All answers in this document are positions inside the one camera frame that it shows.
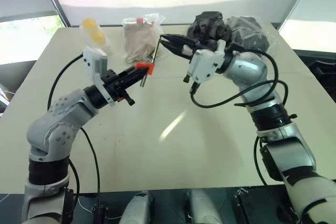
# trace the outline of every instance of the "yellow ball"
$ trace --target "yellow ball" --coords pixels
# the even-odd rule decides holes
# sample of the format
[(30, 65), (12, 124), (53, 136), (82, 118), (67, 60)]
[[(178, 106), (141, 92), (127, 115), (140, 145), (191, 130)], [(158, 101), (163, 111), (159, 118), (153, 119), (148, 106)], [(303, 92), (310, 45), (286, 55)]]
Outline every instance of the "yellow ball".
[(97, 31), (95, 33), (92, 33), (91, 39), (99, 45), (104, 45), (106, 42), (105, 34), (102, 31)]
[(92, 30), (97, 28), (98, 24), (93, 18), (86, 18), (82, 21), (82, 26), (85, 29)]

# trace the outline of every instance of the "black object in bag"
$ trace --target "black object in bag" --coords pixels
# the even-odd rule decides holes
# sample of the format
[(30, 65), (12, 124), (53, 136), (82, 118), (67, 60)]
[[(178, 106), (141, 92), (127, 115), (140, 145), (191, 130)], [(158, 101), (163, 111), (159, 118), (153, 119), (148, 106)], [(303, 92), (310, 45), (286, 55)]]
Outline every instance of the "black object in bag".
[(231, 38), (231, 30), (224, 24), (220, 12), (202, 12), (188, 28), (187, 37), (210, 46), (219, 39), (228, 42)]
[(231, 29), (231, 42), (245, 49), (266, 52), (269, 41), (254, 17), (231, 17), (226, 23)]

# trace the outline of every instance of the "floor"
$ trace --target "floor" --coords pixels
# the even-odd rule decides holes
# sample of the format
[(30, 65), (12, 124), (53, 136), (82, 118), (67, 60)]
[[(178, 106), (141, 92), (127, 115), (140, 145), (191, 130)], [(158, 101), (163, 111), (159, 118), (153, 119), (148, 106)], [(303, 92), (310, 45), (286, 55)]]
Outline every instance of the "floor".
[[(281, 189), (281, 186), (272, 187), (272, 190)], [(206, 189), (206, 192), (212, 199), (215, 207), (219, 210), (222, 220), (225, 224), (238, 223), (234, 214), (233, 199), (239, 188), (211, 188)], [(250, 209), (251, 218), (258, 224), (281, 224), (276, 215), (276, 204), (264, 187), (247, 188), (250, 197), (249, 202), (253, 205)], [(176, 190), (154, 190), (150, 191), (155, 198), (155, 212), (151, 224), (180, 224), (186, 223), (183, 211), (183, 199), (185, 189)], [(121, 192), (121, 193), (102, 193), (102, 203), (110, 209), (109, 217), (121, 216), (128, 202), (136, 192)], [(88, 196), (80, 196), (81, 204), (88, 209), (91, 209), (95, 204), (96, 199)], [(5, 200), (0, 202), (1, 223), (19, 224), (21, 216), (21, 207), (23, 195), (10, 195)], [(93, 215), (84, 211), (79, 207), (75, 209), (73, 224), (92, 224)], [(105, 224), (118, 223), (119, 219), (107, 220)]]

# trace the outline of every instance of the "robotic arm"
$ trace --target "robotic arm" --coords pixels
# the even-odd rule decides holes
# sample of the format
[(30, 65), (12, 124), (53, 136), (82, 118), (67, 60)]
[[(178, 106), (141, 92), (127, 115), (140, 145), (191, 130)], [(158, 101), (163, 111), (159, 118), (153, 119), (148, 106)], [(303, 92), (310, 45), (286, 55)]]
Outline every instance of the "robotic arm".
[[(206, 48), (184, 36), (162, 35), (162, 38), (161, 43), (168, 50), (190, 60), (184, 81), (188, 82), (190, 77), (194, 81), (190, 90), (192, 99), (200, 84), (214, 73), (232, 80), (240, 91), (266, 81), (267, 67), (257, 54), (231, 50), (224, 40), (218, 41), (217, 48)], [(316, 172), (315, 158), (291, 120), (295, 117), (288, 115), (276, 91), (254, 102), (270, 86), (263, 84), (242, 95), (244, 102), (250, 104), (245, 107), (264, 143), (260, 152), (268, 174), (284, 182), (300, 220), (336, 223), (336, 184)]]
[(108, 103), (114, 105), (125, 99), (133, 105), (135, 102), (126, 89), (150, 74), (153, 68), (152, 64), (142, 63), (116, 74), (106, 69), (106, 54), (89, 47), (84, 49), (83, 60), (95, 84), (57, 99), (28, 130), (27, 138), (32, 147), (22, 211), (24, 223), (72, 221), (73, 191), (67, 188), (68, 165), (78, 130)]

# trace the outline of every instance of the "cable connector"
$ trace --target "cable connector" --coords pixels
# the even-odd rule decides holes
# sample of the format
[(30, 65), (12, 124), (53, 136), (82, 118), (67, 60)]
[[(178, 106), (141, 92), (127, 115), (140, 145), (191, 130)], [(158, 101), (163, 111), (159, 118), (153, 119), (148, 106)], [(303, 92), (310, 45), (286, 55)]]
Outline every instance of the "cable connector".
[(189, 81), (190, 81), (190, 75), (187, 74), (187, 75), (184, 77), (183, 82), (185, 82), (185, 83), (189, 83)]
[(93, 207), (93, 224), (103, 224), (108, 216), (109, 208), (100, 205), (99, 207), (95, 205)]
[(295, 119), (297, 117), (298, 117), (298, 115), (296, 115), (296, 114), (292, 114), (292, 115), (289, 116), (290, 119)]
[(194, 82), (193, 85), (190, 88), (189, 93), (194, 95), (196, 93), (196, 91), (198, 90), (198, 88), (200, 87), (201, 84)]

